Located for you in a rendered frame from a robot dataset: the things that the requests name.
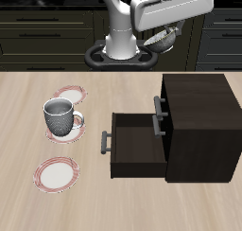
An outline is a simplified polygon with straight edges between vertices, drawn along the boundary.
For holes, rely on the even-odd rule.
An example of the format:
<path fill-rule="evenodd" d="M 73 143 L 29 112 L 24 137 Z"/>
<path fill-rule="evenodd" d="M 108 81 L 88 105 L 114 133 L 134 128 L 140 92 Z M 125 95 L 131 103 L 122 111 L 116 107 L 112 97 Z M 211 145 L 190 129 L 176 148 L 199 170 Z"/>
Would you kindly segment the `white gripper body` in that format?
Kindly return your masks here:
<path fill-rule="evenodd" d="M 214 0 L 131 0 L 130 18 L 137 31 L 169 25 L 212 11 Z"/>

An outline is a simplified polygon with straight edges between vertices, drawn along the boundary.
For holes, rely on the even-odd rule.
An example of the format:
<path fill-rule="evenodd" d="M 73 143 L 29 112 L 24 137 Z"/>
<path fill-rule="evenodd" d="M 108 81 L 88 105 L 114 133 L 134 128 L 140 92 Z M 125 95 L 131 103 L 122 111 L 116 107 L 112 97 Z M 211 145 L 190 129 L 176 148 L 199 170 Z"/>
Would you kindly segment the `grey speckled bowl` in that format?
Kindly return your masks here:
<path fill-rule="evenodd" d="M 146 40 L 144 46 L 152 52 L 164 53 L 173 46 L 175 40 L 176 31 L 171 27 L 169 32 L 163 30 Z"/>

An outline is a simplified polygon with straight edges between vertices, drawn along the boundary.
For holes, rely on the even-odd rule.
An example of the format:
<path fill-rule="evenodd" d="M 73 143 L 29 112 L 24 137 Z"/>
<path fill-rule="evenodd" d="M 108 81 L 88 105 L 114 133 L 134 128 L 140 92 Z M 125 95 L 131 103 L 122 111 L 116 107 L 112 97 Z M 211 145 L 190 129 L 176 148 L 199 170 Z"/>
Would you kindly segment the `dark wooden cabinet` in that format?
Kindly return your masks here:
<path fill-rule="evenodd" d="M 222 74 L 164 74 L 168 183 L 228 183 L 242 153 L 242 108 Z"/>

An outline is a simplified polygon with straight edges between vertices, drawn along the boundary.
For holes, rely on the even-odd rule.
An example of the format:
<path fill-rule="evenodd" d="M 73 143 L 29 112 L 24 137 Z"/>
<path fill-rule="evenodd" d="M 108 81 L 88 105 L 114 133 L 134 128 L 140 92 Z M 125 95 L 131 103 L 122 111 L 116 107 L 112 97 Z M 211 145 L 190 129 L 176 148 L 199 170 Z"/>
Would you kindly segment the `white plate with red rim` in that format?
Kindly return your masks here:
<path fill-rule="evenodd" d="M 60 193 L 72 187 L 80 173 L 78 163 L 65 156 L 43 161 L 33 174 L 35 187 L 45 193 Z"/>
<path fill-rule="evenodd" d="M 57 90 L 53 97 L 54 98 L 68 98 L 73 102 L 74 105 L 81 103 L 84 99 L 87 98 L 87 91 L 78 85 L 67 85 L 61 87 Z"/>
<path fill-rule="evenodd" d="M 72 130 L 66 136 L 55 136 L 49 129 L 46 129 L 45 136 L 53 143 L 56 144 L 70 144 L 79 140 L 85 134 L 86 126 L 82 125 L 80 128 Z"/>

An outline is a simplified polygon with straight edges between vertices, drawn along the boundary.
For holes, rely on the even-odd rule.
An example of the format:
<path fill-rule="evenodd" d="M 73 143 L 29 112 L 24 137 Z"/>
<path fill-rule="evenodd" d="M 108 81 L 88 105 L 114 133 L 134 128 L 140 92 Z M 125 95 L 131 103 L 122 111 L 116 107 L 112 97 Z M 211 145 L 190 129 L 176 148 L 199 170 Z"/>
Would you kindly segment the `dark kitchen cupboards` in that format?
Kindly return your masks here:
<path fill-rule="evenodd" d="M 88 71 L 84 54 L 109 27 L 105 8 L 0 10 L 0 71 Z M 152 69 L 242 72 L 242 9 L 188 19 Z"/>

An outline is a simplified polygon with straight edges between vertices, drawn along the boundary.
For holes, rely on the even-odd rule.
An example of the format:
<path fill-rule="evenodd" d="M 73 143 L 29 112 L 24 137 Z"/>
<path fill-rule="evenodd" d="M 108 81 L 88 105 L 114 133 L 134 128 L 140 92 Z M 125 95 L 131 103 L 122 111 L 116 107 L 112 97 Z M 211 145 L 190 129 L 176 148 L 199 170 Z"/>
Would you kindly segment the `dark wooden drawer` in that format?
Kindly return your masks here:
<path fill-rule="evenodd" d="M 164 178 L 163 140 L 152 114 L 112 114 L 112 132 L 102 132 L 101 153 L 111 153 L 111 178 Z"/>

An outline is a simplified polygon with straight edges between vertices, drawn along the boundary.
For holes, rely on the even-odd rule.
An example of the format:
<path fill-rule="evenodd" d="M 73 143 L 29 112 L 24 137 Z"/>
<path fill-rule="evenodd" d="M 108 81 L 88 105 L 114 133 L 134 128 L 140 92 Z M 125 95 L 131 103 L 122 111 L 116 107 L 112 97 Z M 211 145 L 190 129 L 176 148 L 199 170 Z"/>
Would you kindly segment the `grey textured mug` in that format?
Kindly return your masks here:
<path fill-rule="evenodd" d="M 74 110 L 73 102 L 68 98 L 49 99 L 43 105 L 43 114 L 47 128 L 58 137 L 64 137 L 84 124 L 83 114 Z M 74 116 L 81 119 L 77 126 L 74 125 Z"/>

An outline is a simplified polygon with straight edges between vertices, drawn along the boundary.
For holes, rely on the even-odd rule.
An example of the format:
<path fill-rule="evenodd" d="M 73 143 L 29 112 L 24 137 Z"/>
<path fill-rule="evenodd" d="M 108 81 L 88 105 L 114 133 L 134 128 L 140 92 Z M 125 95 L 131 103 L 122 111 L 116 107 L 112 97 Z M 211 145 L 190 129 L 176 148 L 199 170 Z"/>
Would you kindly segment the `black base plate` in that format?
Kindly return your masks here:
<path fill-rule="evenodd" d="M 138 40 L 137 46 L 140 50 L 133 58 L 127 60 L 115 60 L 109 58 L 102 49 L 106 45 L 104 40 L 97 40 L 84 56 L 85 63 L 92 71 L 102 72 L 137 72 L 151 71 L 158 61 L 158 55 L 144 46 L 144 40 Z"/>

